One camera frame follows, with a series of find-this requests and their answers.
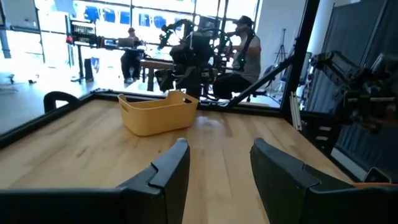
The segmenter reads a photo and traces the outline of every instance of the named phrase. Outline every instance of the black metal frame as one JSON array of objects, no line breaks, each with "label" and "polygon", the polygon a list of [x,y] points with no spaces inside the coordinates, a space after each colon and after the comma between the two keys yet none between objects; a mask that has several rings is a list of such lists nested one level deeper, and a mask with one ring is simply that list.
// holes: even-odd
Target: black metal frame
[{"label": "black metal frame", "polygon": [[[210,101],[202,101],[198,105],[198,110],[279,117],[286,119],[290,124],[292,124],[289,93],[292,91],[296,91],[299,82],[301,67],[303,66],[304,57],[307,52],[307,45],[312,31],[313,22],[317,14],[317,7],[319,5],[319,2],[320,0],[307,0],[302,21],[302,28],[300,30],[299,36],[297,37],[295,53],[291,57],[289,57],[281,65],[273,69],[273,71],[265,75],[262,79],[254,83],[250,88],[242,92],[238,97],[232,99],[229,103],[221,105]],[[255,94],[256,90],[260,86],[267,83],[269,80],[271,80],[278,73],[286,69],[288,66],[291,66],[291,69],[286,83],[284,98],[282,99],[282,102],[284,102],[284,104],[282,104],[280,108],[268,108],[259,105],[239,104],[250,94]],[[5,148],[13,142],[20,140],[24,136],[33,133],[35,130],[38,130],[41,127],[51,123],[52,121],[61,118],[69,112],[77,110],[81,105],[84,105],[91,100],[117,101],[117,95],[120,93],[125,94],[129,101],[160,100],[165,98],[165,96],[143,95],[137,93],[126,93],[120,91],[97,89],[85,96],[82,96],[80,100],[71,101],[69,104],[60,108],[55,108],[55,104],[53,102],[55,100],[68,101],[68,98],[46,99],[46,113],[36,119],[33,119],[32,121],[29,121],[26,124],[23,124],[22,126],[19,126],[1,135],[0,149]],[[303,131],[301,131],[300,133],[305,136],[312,144],[314,144],[314,146],[318,150],[320,150],[344,173],[346,173],[353,180],[358,180],[353,174],[351,174],[347,169],[340,165],[340,163],[336,159],[331,156],[331,150],[334,148],[335,142],[338,139],[341,126],[339,124],[336,124],[333,118],[328,114],[302,111],[301,119],[303,120]]]}]

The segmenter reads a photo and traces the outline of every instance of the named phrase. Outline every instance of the yellow basket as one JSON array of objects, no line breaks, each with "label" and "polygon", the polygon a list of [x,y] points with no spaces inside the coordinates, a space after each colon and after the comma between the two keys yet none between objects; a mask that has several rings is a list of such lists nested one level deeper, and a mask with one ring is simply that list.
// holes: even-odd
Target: yellow basket
[{"label": "yellow basket", "polygon": [[191,126],[199,103],[196,98],[181,91],[170,91],[164,100],[138,103],[127,102],[123,94],[118,98],[124,126],[138,136],[150,136]]}]

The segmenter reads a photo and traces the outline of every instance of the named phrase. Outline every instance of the cap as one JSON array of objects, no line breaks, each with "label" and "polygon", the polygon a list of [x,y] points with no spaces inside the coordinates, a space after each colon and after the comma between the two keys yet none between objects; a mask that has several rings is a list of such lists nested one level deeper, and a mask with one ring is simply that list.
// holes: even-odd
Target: cap
[{"label": "cap", "polygon": [[248,16],[242,16],[240,19],[233,22],[234,24],[246,24],[248,26],[253,25],[253,21]]}]

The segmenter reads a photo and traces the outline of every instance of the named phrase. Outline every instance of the person sitting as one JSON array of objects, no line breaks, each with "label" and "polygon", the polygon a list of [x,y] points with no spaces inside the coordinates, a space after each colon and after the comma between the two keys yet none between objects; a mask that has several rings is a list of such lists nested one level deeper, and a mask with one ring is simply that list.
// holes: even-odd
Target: person sitting
[{"label": "person sitting", "polygon": [[[132,39],[134,42],[139,42],[140,39],[136,36],[136,30],[132,27],[128,30],[129,36],[127,38]],[[139,79],[141,72],[141,55],[138,52],[132,50],[126,50],[123,56],[120,58],[122,73],[125,83],[133,83]]]},{"label": "person sitting", "polygon": [[[248,39],[248,29],[252,29],[253,21],[248,16],[242,16],[235,22],[236,35],[241,38],[239,45],[232,46],[235,50],[233,68],[238,69],[240,64],[238,62],[239,54],[242,52],[246,40]],[[261,42],[258,36],[254,36],[250,41],[248,51],[246,52],[244,71],[232,71],[231,73],[224,73],[218,75],[213,84],[213,93],[220,99],[231,99],[232,92],[240,93],[247,89],[254,82],[256,82],[261,73]]]}]

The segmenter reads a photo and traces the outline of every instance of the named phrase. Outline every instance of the desk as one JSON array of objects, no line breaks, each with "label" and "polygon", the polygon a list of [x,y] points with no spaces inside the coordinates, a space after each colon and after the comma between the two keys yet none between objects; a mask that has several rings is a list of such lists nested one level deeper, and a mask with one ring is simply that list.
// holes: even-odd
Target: desk
[{"label": "desk", "polygon": [[172,62],[161,62],[161,61],[151,60],[151,59],[142,59],[141,67],[149,69],[147,91],[154,91],[154,70],[155,69],[173,69],[174,65]]},{"label": "desk", "polygon": [[0,188],[115,187],[185,138],[191,165],[183,223],[268,223],[249,159],[256,137],[351,182],[280,118],[197,111],[187,129],[141,138],[123,126],[117,102],[93,100],[3,149]]}]

